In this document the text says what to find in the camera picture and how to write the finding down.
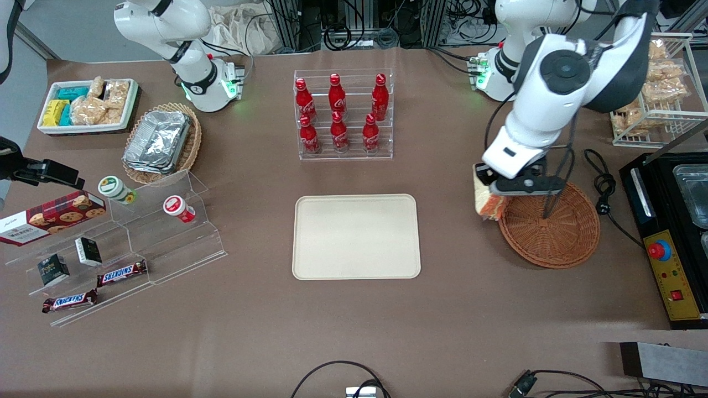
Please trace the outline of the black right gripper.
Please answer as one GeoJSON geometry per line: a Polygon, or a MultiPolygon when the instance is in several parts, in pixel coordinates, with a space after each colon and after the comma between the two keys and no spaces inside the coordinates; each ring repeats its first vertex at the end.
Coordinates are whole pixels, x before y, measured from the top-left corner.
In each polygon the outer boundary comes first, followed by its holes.
{"type": "Polygon", "coordinates": [[[20,147],[7,138],[1,138],[1,180],[12,180],[18,171],[24,169],[24,178],[32,184],[54,183],[82,190],[84,179],[76,169],[50,159],[33,160],[27,163],[20,147]]]}

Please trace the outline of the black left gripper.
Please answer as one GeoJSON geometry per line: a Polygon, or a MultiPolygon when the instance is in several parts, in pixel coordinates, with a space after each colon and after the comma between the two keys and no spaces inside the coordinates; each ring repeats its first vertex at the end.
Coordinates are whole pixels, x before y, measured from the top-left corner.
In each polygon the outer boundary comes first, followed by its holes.
{"type": "Polygon", "coordinates": [[[476,181],[489,186],[489,192],[499,197],[546,195],[549,193],[547,178],[546,157],[525,166],[512,179],[498,177],[498,173],[487,164],[476,164],[476,181]]]}

